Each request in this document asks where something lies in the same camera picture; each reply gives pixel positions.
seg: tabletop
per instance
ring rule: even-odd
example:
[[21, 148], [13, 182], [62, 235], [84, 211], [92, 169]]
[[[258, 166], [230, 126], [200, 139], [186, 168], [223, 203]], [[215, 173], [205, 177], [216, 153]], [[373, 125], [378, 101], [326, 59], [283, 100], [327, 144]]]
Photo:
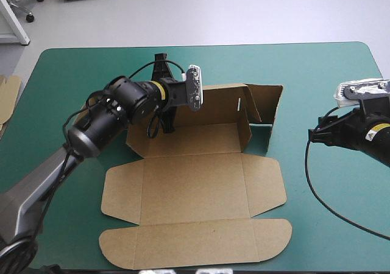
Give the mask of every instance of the tabletop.
[[[283, 85], [268, 151], [254, 133], [245, 150], [277, 159], [288, 200], [256, 218], [286, 218], [292, 238], [275, 258], [225, 265], [237, 270], [389, 270], [390, 242], [358, 230], [326, 211], [311, 195], [303, 158], [308, 128], [336, 105], [333, 93], [348, 80], [381, 74], [369, 48], [359, 42], [239, 46], [49, 49], [35, 66], [0, 141], [0, 191], [6, 191], [64, 142], [61, 126], [87, 96], [118, 75], [129, 75], [165, 52], [168, 58], [202, 67], [204, 84]], [[174, 76], [180, 73], [172, 67]], [[137, 80], [149, 80], [152, 67]], [[57, 191], [39, 236], [32, 267], [116, 269], [102, 255], [101, 232], [127, 227], [105, 216], [100, 205], [107, 169], [140, 159], [125, 145], [125, 133], [96, 159], [86, 160]], [[390, 234], [388, 168], [361, 152], [314, 144], [311, 177], [319, 195], [341, 214]]]

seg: cardboard box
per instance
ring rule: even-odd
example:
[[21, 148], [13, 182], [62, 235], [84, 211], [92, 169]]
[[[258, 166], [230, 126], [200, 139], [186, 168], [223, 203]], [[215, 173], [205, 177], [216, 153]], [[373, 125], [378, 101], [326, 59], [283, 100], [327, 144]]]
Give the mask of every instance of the cardboard box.
[[20, 84], [21, 79], [18, 76], [10, 76], [7, 79], [0, 75], [0, 131], [13, 113]]
[[281, 86], [206, 86], [204, 105], [177, 110], [176, 131], [127, 143], [144, 159], [111, 168], [102, 212], [138, 227], [104, 231], [104, 256], [125, 269], [259, 262], [279, 254], [292, 227], [251, 219], [286, 202], [279, 164], [242, 153], [249, 123], [273, 124]]

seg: white plastic part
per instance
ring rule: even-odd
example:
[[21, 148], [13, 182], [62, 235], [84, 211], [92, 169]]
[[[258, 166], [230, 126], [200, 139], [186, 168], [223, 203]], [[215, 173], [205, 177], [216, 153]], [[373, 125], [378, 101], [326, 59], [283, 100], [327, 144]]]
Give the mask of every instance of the white plastic part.
[[[333, 97], [337, 101], [337, 106], [339, 108], [344, 108], [344, 107], [351, 107], [353, 105], [358, 105], [359, 102], [357, 100], [350, 100], [344, 96], [344, 89], [347, 86], [352, 86], [356, 87], [354, 89], [354, 93], [357, 94], [365, 94], [365, 93], [370, 93], [370, 94], [383, 94], [383, 93], [388, 93], [385, 89], [381, 89], [378, 87], [379, 83], [388, 83], [388, 80], [385, 80], [383, 78], [368, 78], [368, 79], [362, 79], [362, 80], [353, 80], [353, 81], [347, 81], [341, 83], [336, 91]], [[362, 83], [368, 83], [366, 86], [361, 86], [358, 88], [358, 85], [361, 85]]]
[[202, 70], [198, 65], [189, 65], [188, 69], [194, 68], [197, 72], [196, 79], [199, 81], [199, 96], [200, 96], [200, 104], [203, 104], [203, 83], [202, 83]]

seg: gray floor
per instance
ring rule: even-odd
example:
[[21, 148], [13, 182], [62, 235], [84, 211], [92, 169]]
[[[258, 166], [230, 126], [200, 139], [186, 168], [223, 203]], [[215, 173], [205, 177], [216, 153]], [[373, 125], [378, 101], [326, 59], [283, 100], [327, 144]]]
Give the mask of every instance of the gray floor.
[[[390, 0], [45, 0], [18, 14], [31, 44], [0, 45], [23, 85], [45, 49], [362, 41], [390, 77]], [[194, 22], [189, 16], [197, 17]]]

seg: cardboard flap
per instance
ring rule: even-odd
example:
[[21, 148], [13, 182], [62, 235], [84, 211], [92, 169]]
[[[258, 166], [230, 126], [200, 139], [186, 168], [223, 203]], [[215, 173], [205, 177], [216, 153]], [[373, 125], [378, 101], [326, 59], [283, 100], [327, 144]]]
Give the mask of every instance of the cardboard flap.
[[233, 219], [107, 230], [99, 244], [118, 267], [156, 269], [264, 261], [279, 254], [290, 237], [287, 220]]
[[109, 169], [105, 176], [102, 212], [140, 224], [143, 175], [144, 160]]
[[10, 76], [8, 80], [0, 78], [0, 124], [7, 122], [15, 108], [18, 97], [21, 79], [18, 76]]
[[275, 121], [279, 100], [282, 96], [283, 87], [281, 85], [255, 84], [248, 84], [247, 86], [253, 95], [256, 109], [261, 115], [261, 123], [273, 124]]
[[286, 219], [252, 219], [259, 261], [271, 259], [288, 245], [293, 228]]
[[137, 235], [137, 227], [103, 231], [99, 236], [100, 249], [112, 264], [125, 269], [134, 269]]
[[250, 216], [287, 201], [279, 162], [273, 158], [241, 153]]

